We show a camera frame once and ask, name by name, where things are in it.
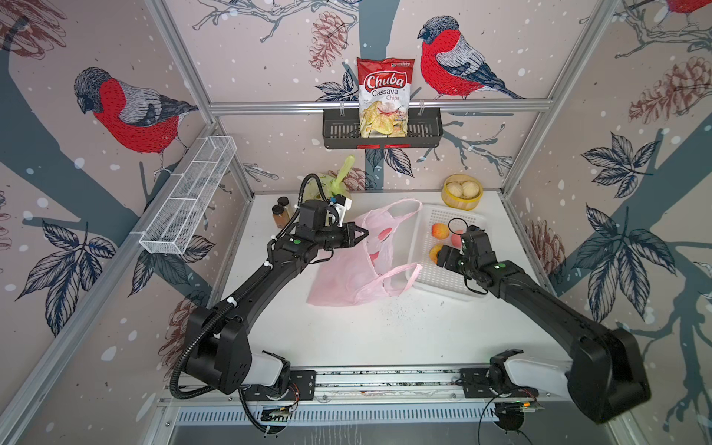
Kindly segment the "orange yellow peach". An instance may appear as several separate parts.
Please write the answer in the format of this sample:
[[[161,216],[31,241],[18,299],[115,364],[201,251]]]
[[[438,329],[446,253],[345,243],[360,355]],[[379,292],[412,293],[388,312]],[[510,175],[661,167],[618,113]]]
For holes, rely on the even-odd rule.
[[[437,244],[429,251],[428,257],[430,258],[430,261],[432,261],[432,263],[438,264],[438,255],[443,248],[443,244]]]

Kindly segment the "red yellow peach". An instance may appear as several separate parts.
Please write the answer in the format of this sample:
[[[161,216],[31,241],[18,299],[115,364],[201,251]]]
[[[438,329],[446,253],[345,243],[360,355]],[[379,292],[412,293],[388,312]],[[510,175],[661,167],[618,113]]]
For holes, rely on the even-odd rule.
[[[431,235],[435,239],[445,240],[451,236],[451,231],[448,228],[447,224],[443,224],[442,222],[437,222],[437,224],[433,224],[431,226]]]

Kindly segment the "pink plastic bag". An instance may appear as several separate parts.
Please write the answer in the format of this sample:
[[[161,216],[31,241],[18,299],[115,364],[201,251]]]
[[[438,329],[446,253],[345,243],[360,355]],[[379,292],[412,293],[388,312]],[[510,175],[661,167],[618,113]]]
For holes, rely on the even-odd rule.
[[[347,307],[398,297],[421,273],[420,263],[393,264],[394,237],[399,227],[417,215],[423,204],[414,198],[397,200],[356,218],[369,235],[354,248],[337,252],[319,268],[307,303]]]

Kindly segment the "green avocado print plastic bag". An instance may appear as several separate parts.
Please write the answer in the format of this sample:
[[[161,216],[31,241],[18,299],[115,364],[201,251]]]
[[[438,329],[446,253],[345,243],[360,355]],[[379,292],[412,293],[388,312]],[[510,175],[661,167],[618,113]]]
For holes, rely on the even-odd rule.
[[[350,198],[350,191],[346,187],[345,179],[352,170],[354,163],[355,158],[350,155],[346,157],[338,174],[317,174],[318,180],[310,180],[307,183],[307,187],[305,187],[303,194],[303,200],[320,200],[322,195],[318,189],[319,185],[322,187],[324,196],[327,200],[333,198],[335,195],[342,195],[346,198]]]

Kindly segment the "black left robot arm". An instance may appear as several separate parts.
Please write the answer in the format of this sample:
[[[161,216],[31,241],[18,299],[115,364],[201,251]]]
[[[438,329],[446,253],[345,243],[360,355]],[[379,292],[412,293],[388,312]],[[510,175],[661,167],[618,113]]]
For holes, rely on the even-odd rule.
[[[309,183],[318,197],[303,196]],[[277,294],[308,266],[320,263],[320,252],[353,248],[368,231],[345,219],[352,201],[343,193],[328,196],[317,174],[300,186],[292,218],[266,245],[266,259],[226,299],[198,308],[188,318],[184,349],[169,381],[176,400],[189,400],[214,390],[225,395],[264,387],[275,397],[290,387],[290,363],[271,352],[254,353],[248,335]]]

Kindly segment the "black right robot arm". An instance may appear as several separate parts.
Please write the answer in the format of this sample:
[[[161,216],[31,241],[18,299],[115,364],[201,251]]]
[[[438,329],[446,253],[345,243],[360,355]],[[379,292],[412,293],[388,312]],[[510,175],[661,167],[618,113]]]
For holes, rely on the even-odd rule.
[[[611,330],[574,311],[538,285],[519,265],[498,261],[488,234],[475,225],[460,235],[459,250],[444,246],[437,266],[477,283],[476,293],[491,293],[517,308],[554,339],[571,359],[570,365],[536,363],[516,379],[508,359],[491,358],[498,371],[493,389],[508,393],[513,387],[533,387],[565,396],[591,421],[603,424],[648,402],[652,389],[635,337],[625,329]]]

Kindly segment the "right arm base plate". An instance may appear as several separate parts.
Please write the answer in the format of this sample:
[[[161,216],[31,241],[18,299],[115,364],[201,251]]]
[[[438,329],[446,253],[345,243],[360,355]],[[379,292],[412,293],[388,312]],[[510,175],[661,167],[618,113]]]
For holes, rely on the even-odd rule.
[[[455,384],[463,389],[467,399],[487,399],[496,395],[530,400],[539,397],[537,389],[515,385],[508,374],[497,367],[462,368]]]

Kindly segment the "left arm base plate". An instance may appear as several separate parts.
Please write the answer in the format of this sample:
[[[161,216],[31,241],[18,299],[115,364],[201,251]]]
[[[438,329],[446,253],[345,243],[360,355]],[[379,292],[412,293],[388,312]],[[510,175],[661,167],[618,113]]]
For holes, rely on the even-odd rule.
[[[315,370],[283,372],[270,387],[250,385],[245,390],[247,402],[303,402],[312,401],[316,388]]]

